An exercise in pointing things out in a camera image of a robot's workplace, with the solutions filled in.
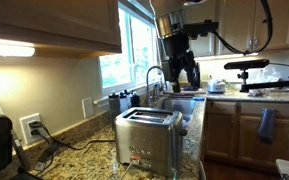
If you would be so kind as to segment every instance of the stainless steel toaster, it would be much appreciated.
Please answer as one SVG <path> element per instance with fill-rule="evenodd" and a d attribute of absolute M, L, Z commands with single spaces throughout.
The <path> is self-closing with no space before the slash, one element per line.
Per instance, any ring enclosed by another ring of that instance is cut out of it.
<path fill-rule="evenodd" d="M 131 108 L 116 117 L 116 151 L 120 163 L 172 176 L 182 155 L 182 113 L 154 108 Z"/>

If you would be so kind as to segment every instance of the window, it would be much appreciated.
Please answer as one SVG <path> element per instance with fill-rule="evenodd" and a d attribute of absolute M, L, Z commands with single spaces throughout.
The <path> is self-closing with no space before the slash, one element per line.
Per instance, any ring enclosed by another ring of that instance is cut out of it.
<path fill-rule="evenodd" d="M 146 83 L 147 70 L 157 64 L 154 24 L 119 3 L 122 53 L 101 56 L 103 95 Z"/>

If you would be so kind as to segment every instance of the dish towel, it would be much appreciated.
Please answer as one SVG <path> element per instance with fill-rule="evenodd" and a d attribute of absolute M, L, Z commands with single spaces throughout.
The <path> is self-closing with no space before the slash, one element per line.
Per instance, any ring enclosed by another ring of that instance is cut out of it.
<path fill-rule="evenodd" d="M 262 110 L 262 122 L 258 134 L 263 143 L 272 144 L 275 131 L 276 110 L 264 108 Z"/>

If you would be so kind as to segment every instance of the drawer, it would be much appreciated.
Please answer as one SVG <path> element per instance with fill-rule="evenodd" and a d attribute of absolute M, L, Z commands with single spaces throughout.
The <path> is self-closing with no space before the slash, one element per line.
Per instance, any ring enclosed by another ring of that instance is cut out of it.
<path fill-rule="evenodd" d="M 262 116 L 262 109 L 276 109 L 276 117 L 289 118 L 289 104 L 287 103 L 241 103 L 241 114 Z"/>
<path fill-rule="evenodd" d="M 236 114 L 236 103 L 210 101 L 206 103 L 206 112 L 214 114 Z"/>

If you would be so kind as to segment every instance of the kitchen sink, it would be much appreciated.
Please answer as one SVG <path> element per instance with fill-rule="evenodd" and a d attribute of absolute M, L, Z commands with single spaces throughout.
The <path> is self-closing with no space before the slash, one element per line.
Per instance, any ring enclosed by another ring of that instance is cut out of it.
<path fill-rule="evenodd" d="M 188 122 L 196 105 L 196 101 L 191 98 L 167 98 L 159 102 L 153 108 L 179 111 L 183 114 L 183 121 Z"/>

